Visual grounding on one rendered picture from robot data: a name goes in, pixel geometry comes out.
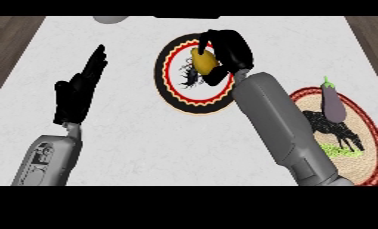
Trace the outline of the round black red plate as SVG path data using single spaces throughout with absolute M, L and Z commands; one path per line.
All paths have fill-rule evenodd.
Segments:
M 167 104 L 180 112 L 207 115 L 222 111 L 233 102 L 233 75 L 211 87 L 194 71 L 191 51 L 198 47 L 200 34 L 186 34 L 163 48 L 154 69 L 158 93 Z

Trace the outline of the purple eggplant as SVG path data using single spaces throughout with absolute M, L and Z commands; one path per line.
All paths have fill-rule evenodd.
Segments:
M 326 119 L 334 123 L 341 123 L 346 120 L 346 108 L 338 97 L 335 85 L 326 80 L 321 85 L 322 88 L 322 112 Z

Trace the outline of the round tan horse placemat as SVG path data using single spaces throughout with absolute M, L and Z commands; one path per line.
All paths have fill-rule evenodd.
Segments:
M 321 109 L 321 88 L 301 88 L 291 94 L 340 175 L 355 185 L 378 186 L 378 127 L 353 100 L 343 94 L 338 97 L 346 108 L 346 119 L 332 123 Z

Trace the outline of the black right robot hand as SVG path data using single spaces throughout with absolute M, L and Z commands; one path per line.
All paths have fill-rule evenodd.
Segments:
M 228 74 L 239 82 L 254 68 L 253 52 L 245 39 L 235 30 L 208 30 L 200 36 L 200 54 L 204 53 L 207 43 L 213 44 L 216 59 L 222 65 L 202 75 L 205 83 L 216 86 Z

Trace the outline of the yellow lemon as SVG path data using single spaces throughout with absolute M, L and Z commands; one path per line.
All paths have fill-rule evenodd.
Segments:
M 204 53 L 198 52 L 198 49 L 194 48 L 191 50 L 192 55 L 192 65 L 195 67 L 197 72 L 201 75 L 208 75 L 213 68 L 219 66 L 219 61 L 216 59 L 214 54 L 205 50 Z

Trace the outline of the grey rounded object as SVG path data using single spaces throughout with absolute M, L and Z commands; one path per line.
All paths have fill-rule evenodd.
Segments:
M 121 21 L 124 21 L 129 18 L 129 16 L 93 16 L 93 19 L 101 24 L 117 24 Z

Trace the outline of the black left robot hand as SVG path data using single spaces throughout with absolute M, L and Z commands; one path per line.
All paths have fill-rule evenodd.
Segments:
M 105 46 L 99 45 L 89 58 L 83 72 L 77 73 L 70 81 L 58 81 L 55 83 L 55 124 L 83 123 L 92 105 L 96 85 L 106 65 Z

